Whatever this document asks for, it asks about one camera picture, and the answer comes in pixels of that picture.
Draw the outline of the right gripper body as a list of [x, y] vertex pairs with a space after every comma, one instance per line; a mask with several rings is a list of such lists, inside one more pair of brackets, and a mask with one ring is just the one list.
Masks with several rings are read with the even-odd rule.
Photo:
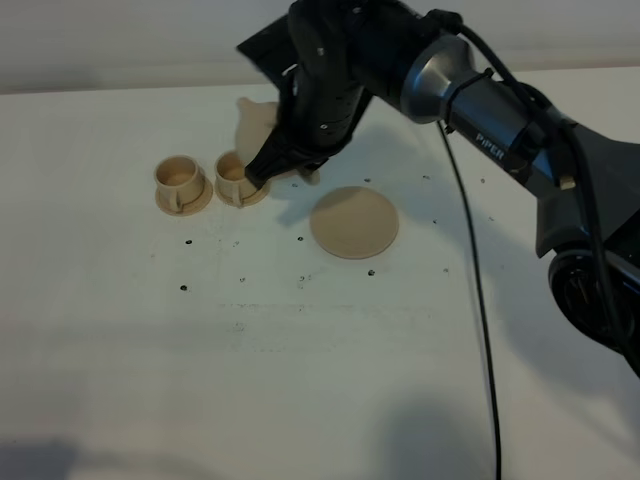
[[351, 140], [366, 97], [349, 60], [350, 1], [296, 1], [237, 50], [280, 92], [268, 152], [335, 153]]

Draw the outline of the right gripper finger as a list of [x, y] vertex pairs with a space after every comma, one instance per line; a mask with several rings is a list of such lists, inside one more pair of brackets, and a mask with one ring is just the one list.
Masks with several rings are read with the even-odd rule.
[[254, 160], [245, 167], [247, 178], [256, 187], [291, 171], [311, 175], [330, 158], [326, 152], [301, 145], [288, 127], [279, 125], [278, 113], [275, 128]]

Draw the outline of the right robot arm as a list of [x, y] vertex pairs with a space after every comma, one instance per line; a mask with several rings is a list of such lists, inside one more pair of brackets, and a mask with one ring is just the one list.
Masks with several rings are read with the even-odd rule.
[[255, 186], [320, 168], [379, 98], [442, 122], [537, 201], [536, 252], [581, 333], [639, 365], [639, 148], [561, 113], [517, 81], [453, 12], [398, 1], [297, 1], [239, 47], [279, 91], [276, 124], [246, 174]]

